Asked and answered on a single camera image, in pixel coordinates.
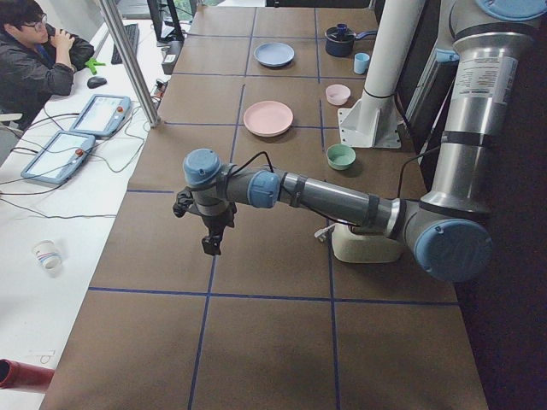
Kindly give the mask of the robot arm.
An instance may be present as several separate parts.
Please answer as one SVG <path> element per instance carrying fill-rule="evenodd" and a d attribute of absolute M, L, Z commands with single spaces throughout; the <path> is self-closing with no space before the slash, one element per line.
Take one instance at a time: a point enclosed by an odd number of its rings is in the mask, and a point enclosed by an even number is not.
<path fill-rule="evenodd" d="M 384 199 L 271 166 L 225 164 L 213 150 L 196 149 L 183 162 L 186 187 L 175 215 L 199 216 L 209 231 L 203 250 L 217 255 L 239 204 L 283 202 L 403 243 L 435 278 L 477 276 L 492 254 L 481 224 L 489 212 L 481 197 L 488 153 L 503 127 L 518 61 L 545 12 L 543 1 L 442 2 L 436 56 L 457 70 L 432 188 L 420 200 Z"/>

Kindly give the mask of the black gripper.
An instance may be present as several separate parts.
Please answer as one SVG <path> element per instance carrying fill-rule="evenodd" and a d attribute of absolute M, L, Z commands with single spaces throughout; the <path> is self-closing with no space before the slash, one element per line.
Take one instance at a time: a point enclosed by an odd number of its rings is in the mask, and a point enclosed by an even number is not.
<path fill-rule="evenodd" d="M 225 210 L 217 215 L 201 213 L 203 223 L 208 229 L 208 235 L 202 238 L 203 252 L 206 255 L 221 255 L 221 242 L 226 227 L 234 228 L 236 205 L 229 204 Z"/>

